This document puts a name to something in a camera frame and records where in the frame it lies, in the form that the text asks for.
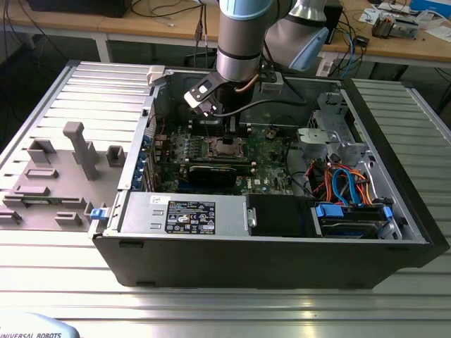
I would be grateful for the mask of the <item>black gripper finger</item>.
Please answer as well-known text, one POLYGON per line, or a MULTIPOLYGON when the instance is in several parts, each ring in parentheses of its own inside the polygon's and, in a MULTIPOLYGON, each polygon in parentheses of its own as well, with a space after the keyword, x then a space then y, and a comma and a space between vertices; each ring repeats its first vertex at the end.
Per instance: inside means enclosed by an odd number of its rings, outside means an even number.
POLYGON ((223 118, 224 133, 222 136, 222 142, 224 144, 234 144, 235 143, 238 127, 239 127, 239 123, 236 122, 236 118, 223 118))

